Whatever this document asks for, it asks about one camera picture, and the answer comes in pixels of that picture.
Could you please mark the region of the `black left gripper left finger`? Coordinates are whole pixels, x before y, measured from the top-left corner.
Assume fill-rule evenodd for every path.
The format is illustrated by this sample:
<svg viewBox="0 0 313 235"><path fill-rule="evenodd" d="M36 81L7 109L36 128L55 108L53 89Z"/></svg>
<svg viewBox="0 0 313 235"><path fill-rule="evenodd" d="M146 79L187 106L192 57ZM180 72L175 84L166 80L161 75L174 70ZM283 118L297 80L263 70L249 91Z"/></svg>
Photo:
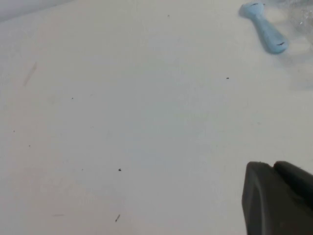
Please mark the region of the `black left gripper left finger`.
<svg viewBox="0 0 313 235"><path fill-rule="evenodd" d="M242 207L248 235L313 233L313 205L307 205L266 163L246 165Z"/></svg>

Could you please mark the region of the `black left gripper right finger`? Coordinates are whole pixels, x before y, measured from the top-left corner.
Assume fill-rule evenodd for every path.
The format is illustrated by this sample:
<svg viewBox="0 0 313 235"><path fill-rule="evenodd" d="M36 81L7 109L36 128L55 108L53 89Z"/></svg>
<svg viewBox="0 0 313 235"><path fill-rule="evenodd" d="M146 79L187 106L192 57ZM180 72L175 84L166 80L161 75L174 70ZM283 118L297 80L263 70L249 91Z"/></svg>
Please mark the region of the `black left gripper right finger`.
<svg viewBox="0 0 313 235"><path fill-rule="evenodd" d="M307 205L313 204L313 175L286 161L278 161L273 168L292 189L304 199Z"/></svg>

